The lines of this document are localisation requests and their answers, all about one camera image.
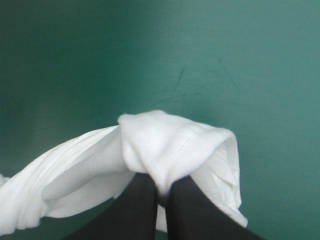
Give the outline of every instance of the green surface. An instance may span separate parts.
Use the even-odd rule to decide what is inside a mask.
[[[318,240],[319,81],[318,0],[3,0],[0,173],[162,109],[234,131],[250,230]],[[107,207],[0,239],[58,240]]]

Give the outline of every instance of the white towel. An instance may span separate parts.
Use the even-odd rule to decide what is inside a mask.
[[[235,135],[162,110],[123,114],[119,125],[87,132],[45,152],[12,178],[0,175],[0,236],[37,227],[116,197],[135,172],[148,173],[166,196],[191,175],[198,187],[243,227]],[[157,229],[166,230],[158,207]]]

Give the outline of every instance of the crumpled fabric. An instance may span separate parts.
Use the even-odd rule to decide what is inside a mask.
[[[119,125],[70,139],[12,178],[0,175],[0,236],[69,217],[117,197],[135,173],[147,173],[160,196],[190,175],[209,200],[243,227],[239,157],[228,129],[152,110],[123,114]],[[166,231],[158,206],[158,230]]]

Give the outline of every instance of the scratch mark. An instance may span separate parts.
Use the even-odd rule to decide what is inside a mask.
[[[157,102],[155,102],[154,104],[152,104],[152,106],[157,105],[157,104],[160,104],[160,103],[164,103],[164,102],[167,102],[167,101],[170,101],[170,100],[172,100],[172,99],[178,99],[178,98],[183,98],[183,97],[188,97],[188,96],[198,96],[198,95],[200,95],[199,92],[193,93],[193,94],[184,94],[184,95],[180,95],[180,96],[172,96],[172,97],[166,98],[166,99],[164,99],[164,100],[157,101]]]
[[[224,63],[222,62],[222,58],[219,58],[219,63],[220,63],[221,68],[217,69],[216,71],[222,70],[222,71],[223,71],[223,74],[229,78],[229,82],[230,82],[233,86],[235,86],[235,88],[236,88],[237,90],[239,90],[239,89],[240,89],[240,88],[239,88],[239,85],[234,81],[234,77],[227,71],[226,66],[225,66]]]
[[[180,80],[181,80],[181,78],[182,78],[182,76],[183,76],[183,74],[184,74],[184,71],[185,71],[185,67],[183,67],[183,68],[181,69],[179,79],[178,79],[178,81],[176,82],[176,85],[175,85],[175,87],[174,87],[174,89],[173,89],[172,95],[176,92],[177,87],[178,87],[178,85],[179,85],[179,83],[180,83]]]

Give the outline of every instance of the green wall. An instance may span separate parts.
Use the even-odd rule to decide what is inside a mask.
[[[319,0],[2,0],[0,173],[162,109],[234,131],[250,230],[318,240],[319,81]],[[0,239],[58,240],[108,205]]]

